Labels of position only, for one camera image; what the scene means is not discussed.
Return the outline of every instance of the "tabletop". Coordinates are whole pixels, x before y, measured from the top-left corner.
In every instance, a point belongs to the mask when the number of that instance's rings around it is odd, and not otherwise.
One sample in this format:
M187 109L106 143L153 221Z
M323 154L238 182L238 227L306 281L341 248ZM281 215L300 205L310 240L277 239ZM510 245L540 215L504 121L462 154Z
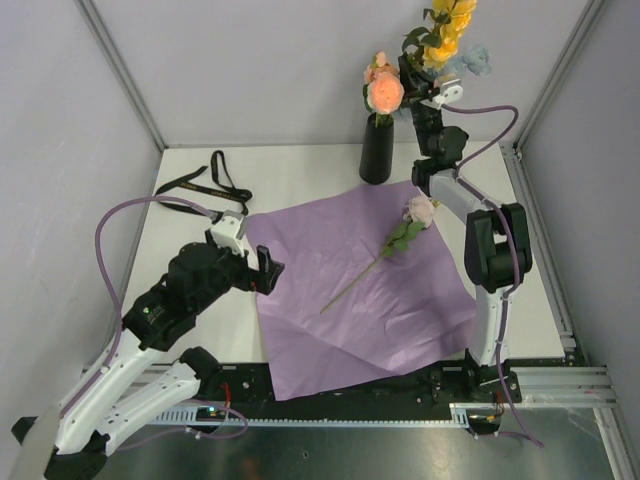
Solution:
M465 154L482 147L467 144ZM302 203L339 195L362 184L358 163L362 146L296 145L265 147L225 147L229 173L238 188L249 189L250 214L266 213ZM156 188L177 177L208 165L214 148L165 150ZM387 183L410 178L416 143L396 143L393 169ZM494 146L465 167L463 176L491 197L514 202L515 194L500 149ZM210 171L192 183L213 186ZM238 210L238 204L209 195L177 188L167 193L217 210ZM465 288L475 296L475 287L464 270L465 229L444 205L436 209L435 222L449 247ZM124 311L166 272L168 262L187 243L204 241L209 223L204 217L170 210L159 204L149 207L124 299ZM245 239L245 246L250 250ZM256 259L250 254L250 264ZM558 358L564 356L556 323L547 299L535 257L530 273L518 289L507 334L511 358ZM184 335L166 354L175 360L187 348L201 345L223 363L266 362L255 294L231 290L204 311L197 326Z

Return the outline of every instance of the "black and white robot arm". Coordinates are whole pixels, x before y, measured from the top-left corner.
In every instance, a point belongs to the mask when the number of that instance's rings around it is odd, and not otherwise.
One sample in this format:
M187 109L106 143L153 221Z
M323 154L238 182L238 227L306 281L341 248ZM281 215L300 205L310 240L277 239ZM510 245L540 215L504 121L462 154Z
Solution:
M510 305L515 296L512 256L507 242L496 242L495 235L505 232L494 208L500 208L509 224L520 282L533 265L526 214L520 204L504 205L459 176L457 162L469 136L459 127L444 126L440 109L462 97L460 79L446 76L434 81L411 67L405 56L399 58L399 65L406 92L403 106L411 110L420 153L428 157L414 162L411 178L466 225L465 269L476 285L476 329L469 353L480 367L491 367L496 364L497 348L501 361L509 358L507 342L498 340L504 300Z
M211 400L220 391L220 364L196 347L153 383L121 399L146 368L195 326L196 317L231 288L271 293L284 265L259 246L259 269L249 267L242 244L245 220L225 212L205 231L206 242L185 245L160 281L134 302L109 347L59 403L62 413L45 471L48 480L93 478L107 457L149 421L184 400ZM12 432L20 442L34 421L16 423Z

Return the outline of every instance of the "flower arrangement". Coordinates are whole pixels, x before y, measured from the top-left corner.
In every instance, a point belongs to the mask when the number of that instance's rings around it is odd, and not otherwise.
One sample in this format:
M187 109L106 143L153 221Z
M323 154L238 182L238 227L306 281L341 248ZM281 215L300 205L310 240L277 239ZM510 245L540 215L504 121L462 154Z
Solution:
M482 45L458 52L459 40L471 24L476 6L477 0L433 0L433 8L423 11L428 27L414 28L402 43L403 52L415 47L407 54L409 63L432 77L450 73L462 77L467 71L490 73L489 52Z
M378 256L358 275L349 285L342 289L338 295L333 297L331 301L320 311L326 312L333 304L340 300L348 291L362 280L373 268L383 259L391 257L396 251L406 252L409 250L409 242L414 240L422 230L429 228L433 222L433 214L435 207L431 201L424 195L409 200L407 211L402 216L402 222L389 235L387 241L380 249Z
M404 88L398 78L396 67L387 60L384 52L378 52L364 71L364 106L375 113L375 126L383 127L393 123L393 116L404 96Z

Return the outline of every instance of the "black strap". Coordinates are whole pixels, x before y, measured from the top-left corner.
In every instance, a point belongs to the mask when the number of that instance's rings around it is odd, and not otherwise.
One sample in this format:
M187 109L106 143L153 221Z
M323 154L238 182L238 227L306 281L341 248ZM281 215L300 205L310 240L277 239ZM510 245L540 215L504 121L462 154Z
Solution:
M220 157L220 159L222 160L222 169L224 170L225 175L229 179L229 183L231 184L230 187L226 185L222 185L220 183L220 179L218 175L218 157ZM193 190L199 193L205 193L207 195L211 195L213 197L219 197L219 198L224 198L226 200L231 200L233 202L238 202L240 205L242 205L242 214L247 215L249 213L249 209L247 208L246 203L249 200L251 200L251 198L253 198L253 193L251 193L250 190L236 188L236 186L233 183L233 180L231 180L231 177L229 176L229 171L227 170L227 162L224 158L224 152L222 150L216 150L215 152L213 152L213 155L211 155L211 179L213 180L213 183L215 183L217 186L219 186L223 190L216 190L213 188L204 187L202 185L197 185L189 181L189 180L193 180L196 177L199 177L206 169L207 169L207 166L203 165L195 172L188 173L183 177L176 178L175 180L165 183L164 185L159 187L158 190L156 190L156 195L166 193L169 190L172 190L177 187L186 188L187 190ZM160 203L165 207L170 208L172 210L176 210L178 212L190 213L193 215L202 215L200 212L194 210L191 207L187 207L186 205L177 205L175 203L169 203L169 202L160 202ZM210 210L210 212L212 213L212 215L216 215L218 218L222 216L222 212L220 211Z

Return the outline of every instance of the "black vase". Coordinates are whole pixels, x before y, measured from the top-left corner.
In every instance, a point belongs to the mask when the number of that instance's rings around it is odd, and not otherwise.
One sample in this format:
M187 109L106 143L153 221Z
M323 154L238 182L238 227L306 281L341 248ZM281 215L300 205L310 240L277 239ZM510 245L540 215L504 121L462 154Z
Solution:
M360 157L360 177L372 185L380 185L391 176L393 159L393 122L376 127L376 114L367 119Z

